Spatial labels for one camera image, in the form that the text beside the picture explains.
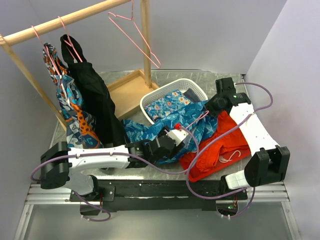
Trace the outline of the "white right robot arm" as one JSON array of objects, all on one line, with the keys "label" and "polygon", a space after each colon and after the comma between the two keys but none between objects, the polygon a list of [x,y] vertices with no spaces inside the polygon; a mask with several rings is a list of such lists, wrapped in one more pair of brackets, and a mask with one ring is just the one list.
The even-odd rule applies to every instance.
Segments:
[{"label": "white right robot arm", "polygon": [[287,173],[290,151],[267,132],[245,92],[237,92],[231,77],[216,80],[216,94],[205,104],[213,117],[227,112],[244,136],[251,159],[243,170],[221,177],[219,194],[231,199],[238,189],[282,182]]}]

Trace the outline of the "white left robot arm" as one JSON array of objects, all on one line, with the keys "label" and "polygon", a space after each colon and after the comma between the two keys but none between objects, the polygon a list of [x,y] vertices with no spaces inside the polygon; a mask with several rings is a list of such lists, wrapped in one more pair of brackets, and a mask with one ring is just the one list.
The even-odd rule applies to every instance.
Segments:
[{"label": "white left robot arm", "polygon": [[100,194],[98,180],[83,171],[91,169],[141,169],[171,159],[185,145],[189,134],[184,129],[163,127],[153,140],[130,142],[109,148],[82,149],[61,141],[40,158],[40,186],[44,190],[65,187],[88,201]]}]

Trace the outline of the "blue shark print shorts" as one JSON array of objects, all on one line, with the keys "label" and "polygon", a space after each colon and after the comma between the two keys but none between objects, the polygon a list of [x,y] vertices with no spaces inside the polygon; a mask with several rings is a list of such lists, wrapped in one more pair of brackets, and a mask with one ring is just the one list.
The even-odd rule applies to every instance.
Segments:
[{"label": "blue shark print shorts", "polygon": [[[141,140],[154,140],[164,126],[172,130],[175,124],[180,123],[183,127],[190,125],[201,113],[205,112],[206,102],[190,103],[180,110],[174,111],[168,116],[159,119],[151,126],[140,124],[130,119],[122,120],[122,125],[130,142]],[[210,138],[218,127],[218,119],[207,115],[192,125],[189,130],[198,142]]]}]

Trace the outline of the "pink wire hanger front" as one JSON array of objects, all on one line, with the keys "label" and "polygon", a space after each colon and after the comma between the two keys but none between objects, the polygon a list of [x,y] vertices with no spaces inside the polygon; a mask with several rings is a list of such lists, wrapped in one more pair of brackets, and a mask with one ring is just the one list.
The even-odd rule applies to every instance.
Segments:
[{"label": "pink wire hanger front", "polygon": [[199,120],[205,118],[207,115],[209,114],[209,111],[205,111],[203,113],[200,114],[200,116],[198,118],[196,118],[191,124],[189,124],[186,129],[189,129],[192,125],[194,125],[195,123],[197,123]]}]

